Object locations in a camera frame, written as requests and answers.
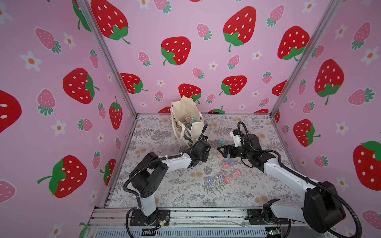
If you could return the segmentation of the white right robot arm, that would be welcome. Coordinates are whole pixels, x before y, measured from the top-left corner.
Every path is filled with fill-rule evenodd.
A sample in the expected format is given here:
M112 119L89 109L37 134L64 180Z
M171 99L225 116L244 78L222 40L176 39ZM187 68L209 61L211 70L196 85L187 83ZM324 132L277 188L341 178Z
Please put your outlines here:
M281 155L274 150L263 150L254 134L234 135L233 140L233 145L217 148L224 158L239 157L242 161L247 160L250 168L257 168L273 176L302 198L300 203L287 203L280 199L265 203L262 219L266 223L289 219L306 223L318 233L325 233L345 219L343 205L330 182L318 182L285 166L281 161Z

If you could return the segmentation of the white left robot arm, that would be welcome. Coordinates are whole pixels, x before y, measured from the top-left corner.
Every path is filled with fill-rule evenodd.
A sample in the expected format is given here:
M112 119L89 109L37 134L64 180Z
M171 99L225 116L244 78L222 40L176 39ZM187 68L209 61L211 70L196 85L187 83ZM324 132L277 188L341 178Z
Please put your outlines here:
M130 173L123 185L123 190L136 197L138 210L144 217L155 216L157 205L154 193L166 174L175 170L193 168L199 162L207 162L210 149L207 137L202 136L189 149L176 155L159 157L150 152Z

